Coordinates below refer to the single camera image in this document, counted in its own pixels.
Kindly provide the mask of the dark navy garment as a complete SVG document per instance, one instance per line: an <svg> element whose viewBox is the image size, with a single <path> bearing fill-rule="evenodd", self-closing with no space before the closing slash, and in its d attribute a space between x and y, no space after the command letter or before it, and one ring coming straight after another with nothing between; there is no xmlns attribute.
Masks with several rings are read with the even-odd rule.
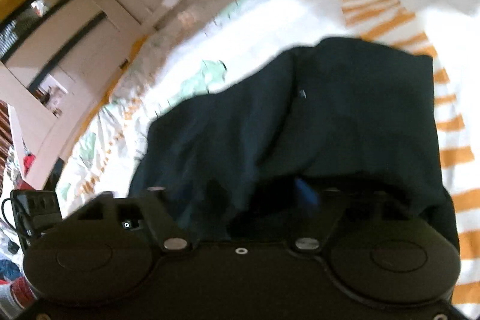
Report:
<svg viewBox="0 0 480 320"><path fill-rule="evenodd" d="M285 241L308 224L301 179L336 188L355 222L403 212L458 244L433 81L431 57L359 39L288 49L153 121L128 195L160 190L174 221L201 238Z"/></svg>

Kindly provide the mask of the white wooden shelf unit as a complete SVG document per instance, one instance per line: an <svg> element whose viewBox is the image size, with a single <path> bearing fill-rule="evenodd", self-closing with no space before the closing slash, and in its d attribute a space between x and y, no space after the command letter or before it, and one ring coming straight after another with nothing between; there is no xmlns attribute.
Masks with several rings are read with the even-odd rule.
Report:
<svg viewBox="0 0 480 320"><path fill-rule="evenodd" d="M48 0L54 5L1 60L20 175L42 189L67 158L80 126L120 74L142 26L116 0Z"/></svg>

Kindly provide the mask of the white patterned duvet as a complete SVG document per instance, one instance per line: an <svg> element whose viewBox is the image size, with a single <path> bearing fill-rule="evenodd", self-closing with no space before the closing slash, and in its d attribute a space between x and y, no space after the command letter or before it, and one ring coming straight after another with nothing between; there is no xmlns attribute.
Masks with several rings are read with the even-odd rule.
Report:
<svg viewBox="0 0 480 320"><path fill-rule="evenodd" d="M462 267L453 301L479 315L479 0L166 0L155 33L76 139L56 188L69 214L106 190L125 196L157 116L216 93L291 46L351 36L433 59L442 181Z"/></svg>

